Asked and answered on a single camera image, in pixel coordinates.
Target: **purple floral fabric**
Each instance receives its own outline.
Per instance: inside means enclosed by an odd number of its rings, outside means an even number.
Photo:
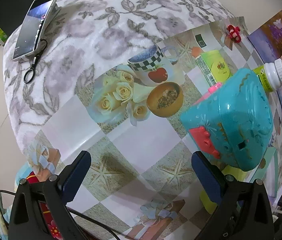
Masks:
[[[30,62],[13,62],[20,27],[4,47],[5,99],[23,151],[74,94],[126,59],[169,36],[233,17],[217,0],[58,0],[48,25],[48,47],[32,83]]]

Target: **starfish print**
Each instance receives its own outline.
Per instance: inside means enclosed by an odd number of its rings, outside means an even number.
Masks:
[[[193,171],[189,171],[187,169],[182,169],[182,158],[178,161],[177,165],[175,168],[166,168],[166,167],[160,167],[160,170],[167,173],[167,176],[170,176],[167,184],[170,184],[174,179],[177,180],[177,187],[178,191],[181,190],[181,185],[180,185],[180,177],[182,177],[185,174],[190,174],[193,173]]]
[[[181,53],[180,53],[180,57],[187,57],[188,60],[190,61],[190,63],[192,65],[194,65],[193,63],[193,56],[192,56],[192,47],[190,48],[190,41],[187,41],[185,44],[183,44],[183,42],[179,41],[177,39],[178,44],[181,46]]]
[[[90,185],[94,184],[95,182],[102,181],[105,184],[106,190],[110,192],[110,185],[108,183],[108,177],[113,176],[115,174],[124,175],[123,172],[120,171],[109,171],[108,170],[108,161],[109,156],[103,158],[101,165],[99,167],[91,165],[91,169],[97,173],[97,176],[93,178]]]

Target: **black ring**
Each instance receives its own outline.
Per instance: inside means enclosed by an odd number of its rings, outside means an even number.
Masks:
[[[33,75],[32,75],[32,77],[30,78],[30,80],[27,81],[27,80],[26,80],[26,77],[27,77],[31,72],[33,72]],[[28,83],[30,83],[30,82],[34,79],[34,77],[35,77],[35,69],[34,69],[34,68],[30,68],[30,69],[25,73],[24,78],[23,78],[23,81],[24,81],[25,84],[28,84]]]

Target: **teal plastic toy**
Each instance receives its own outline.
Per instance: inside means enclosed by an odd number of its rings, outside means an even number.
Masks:
[[[180,120],[206,158],[243,171],[261,161],[273,130],[272,113],[257,75],[239,69]]]

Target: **phone screen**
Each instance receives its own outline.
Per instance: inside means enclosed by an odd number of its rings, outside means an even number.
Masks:
[[[13,58],[33,51],[53,0],[34,0],[21,27]]]

